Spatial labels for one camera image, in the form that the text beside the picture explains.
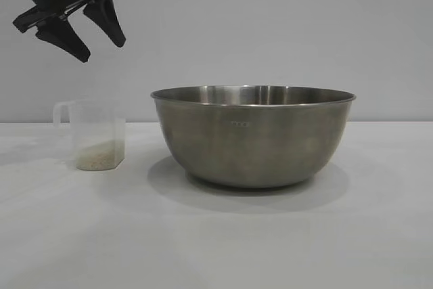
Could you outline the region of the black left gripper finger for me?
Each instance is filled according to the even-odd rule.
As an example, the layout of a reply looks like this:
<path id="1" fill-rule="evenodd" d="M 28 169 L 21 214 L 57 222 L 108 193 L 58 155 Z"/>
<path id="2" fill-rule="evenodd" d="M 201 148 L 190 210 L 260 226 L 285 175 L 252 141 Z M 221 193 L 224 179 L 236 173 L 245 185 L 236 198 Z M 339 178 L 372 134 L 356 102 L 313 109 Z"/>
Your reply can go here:
<path id="1" fill-rule="evenodd" d="M 83 14 L 100 27 L 115 46 L 124 46 L 126 37 L 120 27 L 113 0 L 91 0 Z"/>
<path id="2" fill-rule="evenodd" d="M 36 37 L 44 42 L 50 43 L 79 61 L 88 62 L 91 52 L 75 33 L 69 21 L 60 18 L 50 18 L 37 26 Z"/>

